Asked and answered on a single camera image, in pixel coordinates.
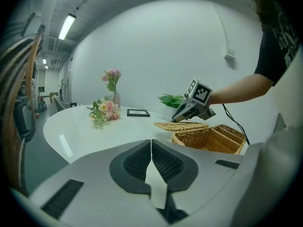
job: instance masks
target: black cable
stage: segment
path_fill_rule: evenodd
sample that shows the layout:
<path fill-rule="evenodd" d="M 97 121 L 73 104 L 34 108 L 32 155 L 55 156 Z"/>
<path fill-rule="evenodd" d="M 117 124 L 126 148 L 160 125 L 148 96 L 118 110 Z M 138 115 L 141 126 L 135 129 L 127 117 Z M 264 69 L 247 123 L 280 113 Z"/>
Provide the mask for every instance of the black cable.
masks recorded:
<path fill-rule="evenodd" d="M 224 104 L 222 104 L 222 105 L 223 105 L 223 108 L 225 110 L 225 113 L 226 113 L 227 117 L 229 117 L 232 121 L 234 121 L 238 125 L 238 127 L 241 129 L 242 133 L 245 135 L 245 138 L 246 138 L 246 141 L 247 141 L 248 145 L 250 145 L 250 141 L 248 140 L 248 137 L 245 133 L 244 128 L 237 121 L 235 121 L 235 119 L 232 117 L 231 113 L 227 110 L 225 105 Z"/>

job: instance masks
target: human arm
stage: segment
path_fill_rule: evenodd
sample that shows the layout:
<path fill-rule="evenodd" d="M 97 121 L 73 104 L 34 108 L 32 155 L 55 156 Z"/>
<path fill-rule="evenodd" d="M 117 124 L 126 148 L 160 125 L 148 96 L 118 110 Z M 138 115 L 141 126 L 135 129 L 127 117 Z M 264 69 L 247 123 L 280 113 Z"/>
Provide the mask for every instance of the human arm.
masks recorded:
<path fill-rule="evenodd" d="M 274 82 L 260 74 L 252 74 L 232 85 L 214 91 L 208 100 L 212 104 L 239 103 L 265 95 Z"/>

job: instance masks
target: flower vase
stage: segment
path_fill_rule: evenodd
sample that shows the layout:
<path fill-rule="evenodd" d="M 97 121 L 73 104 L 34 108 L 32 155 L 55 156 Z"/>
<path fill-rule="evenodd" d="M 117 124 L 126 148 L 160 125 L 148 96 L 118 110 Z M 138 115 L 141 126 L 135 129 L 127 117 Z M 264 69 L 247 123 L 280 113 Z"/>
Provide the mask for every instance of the flower vase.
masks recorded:
<path fill-rule="evenodd" d="M 177 109 L 172 107 L 165 107 L 165 120 L 168 122 L 172 122 L 172 116 L 176 113 Z"/>
<path fill-rule="evenodd" d="M 118 104 L 118 106 L 119 106 L 119 108 L 120 108 L 120 106 L 121 106 L 120 94 L 114 93 L 114 96 L 113 96 L 113 103 L 114 103 L 114 104 Z"/>

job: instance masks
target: black frame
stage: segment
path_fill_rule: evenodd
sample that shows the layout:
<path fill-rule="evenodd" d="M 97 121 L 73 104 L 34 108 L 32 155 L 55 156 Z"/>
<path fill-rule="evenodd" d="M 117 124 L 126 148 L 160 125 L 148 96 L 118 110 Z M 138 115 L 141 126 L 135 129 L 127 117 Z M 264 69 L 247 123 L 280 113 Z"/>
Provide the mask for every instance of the black frame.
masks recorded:
<path fill-rule="evenodd" d="M 133 113 L 129 113 L 130 110 L 135 110 L 135 111 L 144 111 L 146 112 L 146 114 L 133 114 Z M 127 116 L 130 117 L 150 117 L 151 115 L 147 112 L 147 110 L 145 109 L 127 109 Z"/>

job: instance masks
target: gray floor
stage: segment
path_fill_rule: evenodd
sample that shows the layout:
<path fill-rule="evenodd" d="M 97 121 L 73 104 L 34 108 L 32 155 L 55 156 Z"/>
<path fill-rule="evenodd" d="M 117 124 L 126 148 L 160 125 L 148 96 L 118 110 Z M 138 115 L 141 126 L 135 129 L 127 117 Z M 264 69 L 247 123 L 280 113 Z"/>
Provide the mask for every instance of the gray floor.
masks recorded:
<path fill-rule="evenodd" d="M 36 120 L 36 131 L 32 140 L 27 143 L 25 150 L 25 180 L 28 193 L 48 177 L 68 165 L 59 154 L 57 154 L 46 142 L 43 135 L 43 127 L 49 117 L 57 111 L 54 101 L 50 103 L 45 98 L 47 110 L 40 113 Z"/>

